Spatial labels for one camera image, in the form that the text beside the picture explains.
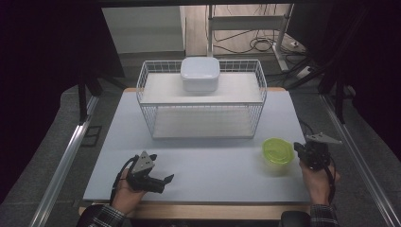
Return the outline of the green plastic bowl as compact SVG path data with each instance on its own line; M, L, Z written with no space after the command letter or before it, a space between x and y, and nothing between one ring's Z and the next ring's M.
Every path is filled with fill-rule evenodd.
M262 155L268 164L286 166L294 159L293 146L281 138L269 138L262 144Z

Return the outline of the black curtain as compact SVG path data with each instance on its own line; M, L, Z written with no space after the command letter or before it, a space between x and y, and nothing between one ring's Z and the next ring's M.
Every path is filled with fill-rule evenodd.
M352 87L357 111L401 161L401 0L297 3L288 35L324 69L319 90Z
M0 0L0 203L42 143L61 94L123 75L98 0Z

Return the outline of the white cabinet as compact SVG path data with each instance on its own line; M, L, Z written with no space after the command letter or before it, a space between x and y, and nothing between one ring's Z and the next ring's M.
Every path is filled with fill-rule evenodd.
M103 8L119 54L184 51L180 7Z

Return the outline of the light grey table board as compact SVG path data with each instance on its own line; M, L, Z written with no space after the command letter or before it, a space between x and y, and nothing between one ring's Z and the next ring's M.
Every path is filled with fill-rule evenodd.
M265 163L262 143L268 138L304 142L288 92L269 92L252 139L153 139L137 103L125 92L100 151L83 198L106 201L121 167L134 155L155 153L154 178L172 174L163 193L146 201L307 203L298 161L276 173Z

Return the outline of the white power strip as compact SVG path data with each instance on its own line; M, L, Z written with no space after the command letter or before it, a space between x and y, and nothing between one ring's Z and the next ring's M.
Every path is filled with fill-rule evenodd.
M304 69L302 69L298 74L297 78L302 79L305 76L309 75L313 71L313 68L310 66L306 66Z

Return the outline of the white wire shelf rack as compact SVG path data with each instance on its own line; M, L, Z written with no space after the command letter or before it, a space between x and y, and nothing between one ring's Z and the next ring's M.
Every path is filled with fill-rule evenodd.
M258 60L220 60L218 88L187 92L181 61L145 61L137 101L153 138L252 138L267 97Z

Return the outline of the person's left hand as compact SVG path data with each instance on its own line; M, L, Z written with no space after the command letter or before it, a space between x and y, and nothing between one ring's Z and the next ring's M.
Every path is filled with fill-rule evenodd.
M135 208L141 202L141 199L146 195L146 191L143 190L133 190L126 177L128 174L128 169L124 169L120 179L117 181L117 187L115 188L115 195L111 203L111 207L128 215L132 213Z

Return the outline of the black stand leg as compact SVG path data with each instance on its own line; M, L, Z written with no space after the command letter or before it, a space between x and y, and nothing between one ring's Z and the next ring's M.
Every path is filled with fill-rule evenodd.
M79 124L83 125L87 119L86 86L83 81L78 83Z
M336 80L336 95L335 95L335 114L337 119L341 124L344 123L343 118L343 75L342 72L339 71L337 73L337 80Z

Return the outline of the black floor frame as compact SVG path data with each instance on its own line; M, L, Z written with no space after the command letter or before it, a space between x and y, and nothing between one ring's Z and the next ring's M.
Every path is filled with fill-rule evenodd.
M84 134L81 146L84 148L93 148L96 146L102 131L101 126L90 126Z

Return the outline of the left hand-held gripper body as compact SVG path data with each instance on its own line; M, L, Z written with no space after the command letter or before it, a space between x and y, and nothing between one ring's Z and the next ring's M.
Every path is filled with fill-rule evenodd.
M130 187L133 190L162 193L165 190L166 183L163 183L163 180L149 176L154 167L154 160L149 158L146 151L143 151L140 155L135 155L126 177Z

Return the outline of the white square lidded container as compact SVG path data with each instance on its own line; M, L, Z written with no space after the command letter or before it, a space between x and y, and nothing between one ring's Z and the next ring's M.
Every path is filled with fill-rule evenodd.
M182 61L181 79L187 92L214 92L218 88L219 61L213 57L189 57Z

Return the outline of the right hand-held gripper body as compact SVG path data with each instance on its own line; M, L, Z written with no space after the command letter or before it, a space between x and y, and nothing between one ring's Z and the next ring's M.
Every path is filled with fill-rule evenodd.
M321 170L331 164L329 144L341 145L341 140L332 138L322 132L306 136L305 158L303 161L312 170Z

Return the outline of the person's right hand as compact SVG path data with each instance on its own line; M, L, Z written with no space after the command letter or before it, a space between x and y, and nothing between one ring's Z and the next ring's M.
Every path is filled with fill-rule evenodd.
M329 205L330 184L324 169L312 170L303 161L299 162L303 181L308 191L310 202L315 205Z

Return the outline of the aluminium rail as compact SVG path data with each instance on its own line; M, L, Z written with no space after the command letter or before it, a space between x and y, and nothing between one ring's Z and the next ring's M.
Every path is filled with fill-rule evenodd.
M51 181L46 188L44 195L28 227L44 227L47 223L51 211L61 192L65 179L76 157L80 144L84 138L87 129L89 128L98 101L99 98L95 96L91 96L91 98L89 99L89 102L86 105L87 116L84 118L82 123L79 123L76 126L73 135L70 138L69 143L64 151L64 154L61 157L61 160L53 174L53 177L51 178Z
M386 222L387 227L401 227L401 219L395 214L391 201L362 157L362 154L346 125L341 123L338 119L335 113L335 105L330 100L330 97L328 95L320 95L320 99L340 135L341 142L345 145L350 154L362 181L364 181L364 184L367 186L378 211Z

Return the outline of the white desk frame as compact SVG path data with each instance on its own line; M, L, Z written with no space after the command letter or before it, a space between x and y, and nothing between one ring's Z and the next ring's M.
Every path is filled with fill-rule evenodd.
M293 9L289 4L284 15L262 16L214 16L213 6L207 7L207 56L213 56L212 37L215 30L278 30L278 38L272 44L272 51L282 72L288 72L288 65L282 55L281 47L288 28L288 22Z

